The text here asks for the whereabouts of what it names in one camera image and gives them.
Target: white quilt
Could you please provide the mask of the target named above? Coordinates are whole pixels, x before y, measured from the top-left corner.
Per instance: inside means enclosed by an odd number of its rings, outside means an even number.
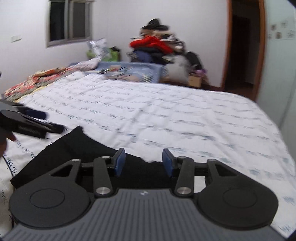
[[[296,229],[295,163],[279,130],[252,101],[229,93],[164,84],[105,80],[80,72],[23,97],[22,103],[49,113],[49,121],[70,130],[80,125],[94,140],[146,161],[162,150],[196,162],[215,158],[266,185],[278,197],[272,226],[283,236]],[[5,157],[17,174],[60,135],[40,140],[17,134]],[[0,160],[0,233],[10,228],[11,178]],[[195,191],[203,186],[199,178]]]

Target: floral blanket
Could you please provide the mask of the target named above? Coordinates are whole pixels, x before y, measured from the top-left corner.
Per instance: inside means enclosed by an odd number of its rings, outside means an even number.
[[[29,76],[24,82],[21,82],[4,92],[4,98],[8,101],[15,101],[20,97],[32,93],[39,87],[51,84],[62,77],[73,73],[73,68],[62,67],[39,71]]]
[[[15,101],[25,95],[32,93],[42,86],[47,86],[63,77],[66,77],[77,70],[88,71],[98,66],[96,59],[83,61],[70,67],[54,68],[49,70],[37,71],[29,76],[24,82],[17,84],[4,92],[4,99]]]

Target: red jacket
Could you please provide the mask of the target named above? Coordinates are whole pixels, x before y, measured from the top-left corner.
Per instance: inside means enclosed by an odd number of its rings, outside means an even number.
[[[164,42],[160,41],[158,38],[153,36],[146,36],[141,40],[135,40],[130,43],[132,48],[138,47],[148,47],[148,48],[156,48],[161,50],[164,54],[170,54],[173,50],[168,47]]]

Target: wooden door frame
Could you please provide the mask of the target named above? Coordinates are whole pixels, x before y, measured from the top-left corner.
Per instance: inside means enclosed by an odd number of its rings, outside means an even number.
[[[265,56],[265,44],[266,44],[266,15],[265,15],[265,5],[264,0],[258,0],[259,3],[259,11],[260,11],[260,43],[259,43],[259,53],[258,53],[258,62],[254,77],[254,88],[252,92],[251,100],[256,101],[260,81],[262,77],[262,70],[264,64],[264,56]],[[232,40],[232,0],[228,0],[228,29],[227,29],[227,43],[226,43],[226,56],[225,56],[225,64],[223,70],[223,79],[221,84],[221,90],[225,89],[225,82],[227,78],[229,59],[230,59],[230,51],[231,51],[231,40]]]

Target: black bag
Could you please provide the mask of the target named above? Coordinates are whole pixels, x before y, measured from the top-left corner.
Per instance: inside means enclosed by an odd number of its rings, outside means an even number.
[[[203,65],[197,54],[193,52],[188,52],[185,54],[185,57],[190,62],[190,65],[193,67],[194,70],[203,69]]]

